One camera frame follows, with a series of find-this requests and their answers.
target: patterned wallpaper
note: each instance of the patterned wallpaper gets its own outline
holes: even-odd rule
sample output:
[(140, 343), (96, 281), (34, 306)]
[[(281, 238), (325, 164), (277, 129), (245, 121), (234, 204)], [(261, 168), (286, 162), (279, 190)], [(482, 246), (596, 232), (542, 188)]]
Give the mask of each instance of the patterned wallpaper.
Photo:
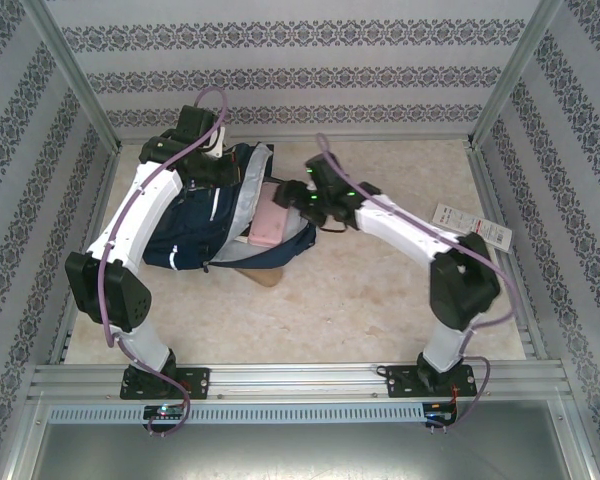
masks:
[(110, 153), (22, 5), (0, 0), (0, 459), (25, 367), (49, 360), (62, 265), (87, 239)]
[(482, 148), (600, 466), (600, 2), (562, 5)]
[(48, 5), (117, 133), (141, 141), (207, 85), (227, 89), (235, 135), (468, 134), (537, 0)]

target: pink object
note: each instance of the pink object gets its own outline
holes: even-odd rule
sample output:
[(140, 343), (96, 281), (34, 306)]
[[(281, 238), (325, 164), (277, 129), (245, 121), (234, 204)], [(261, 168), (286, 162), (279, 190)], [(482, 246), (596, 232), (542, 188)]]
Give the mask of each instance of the pink object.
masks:
[(276, 205), (273, 196), (277, 183), (265, 182), (260, 189), (256, 213), (251, 222), (249, 243), (259, 247), (275, 247), (282, 243), (284, 227), (287, 225), (289, 210)]

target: speckled floor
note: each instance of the speckled floor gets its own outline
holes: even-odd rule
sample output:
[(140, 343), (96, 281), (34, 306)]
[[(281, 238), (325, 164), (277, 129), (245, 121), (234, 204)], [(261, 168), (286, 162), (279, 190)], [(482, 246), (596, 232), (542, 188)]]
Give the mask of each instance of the speckled floor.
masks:
[[(430, 220), (438, 202), (482, 215), (461, 141), (333, 143), (343, 167)], [(274, 175), (305, 179), (313, 143), (275, 146)], [(124, 197), (139, 146), (124, 147), (105, 222)], [(142, 265), (150, 316), (179, 363), (414, 361), (436, 323), (428, 272), (369, 235), (319, 233), (314, 248), (285, 267), (273, 288), (231, 269), (175, 272)], [(509, 308), (506, 295), (487, 318)], [(468, 348), (490, 359), (523, 359), (513, 322), (481, 330)], [(80, 314), (67, 363), (127, 363), (108, 349), (102, 327)]]

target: black mounting plate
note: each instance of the black mounting plate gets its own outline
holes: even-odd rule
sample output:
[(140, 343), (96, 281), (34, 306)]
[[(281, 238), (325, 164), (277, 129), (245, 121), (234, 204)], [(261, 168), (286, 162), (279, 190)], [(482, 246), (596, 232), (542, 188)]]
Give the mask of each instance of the black mounting plate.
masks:
[(436, 386), (433, 392), (418, 378), (417, 365), (381, 366), (377, 372), (387, 379), (389, 398), (451, 397), (454, 385), (458, 388), (458, 397), (475, 397), (478, 392), (470, 365), (460, 365), (448, 381)]
[[(211, 370), (208, 368), (180, 368), (176, 370), (175, 380), (185, 387), (191, 400), (206, 400), (209, 392), (209, 376)], [(171, 386), (170, 388), (144, 389), (140, 390), (137, 383), (134, 385), (132, 370), (124, 371), (122, 385), (120, 387), (120, 398), (123, 400), (179, 400), (183, 398), (182, 392)]]

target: navy blue backpack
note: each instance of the navy blue backpack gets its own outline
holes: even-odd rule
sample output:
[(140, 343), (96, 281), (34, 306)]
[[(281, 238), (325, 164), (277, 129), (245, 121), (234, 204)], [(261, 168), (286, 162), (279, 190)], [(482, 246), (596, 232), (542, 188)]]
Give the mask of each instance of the navy blue backpack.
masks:
[(270, 148), (244, 143), (233, 147), (243, 179), (237, 185), (215, 189), (185, 185), (151, 235), (142, 257), (145, 263), (174, 270), (206, 271), (208, 265), (276, 268), (312, 247), (316, 228), (293, 208), (280, 245), (258, 247), (236, 240), (253, 219), (263, 181), (279, 181), (271, 177)]

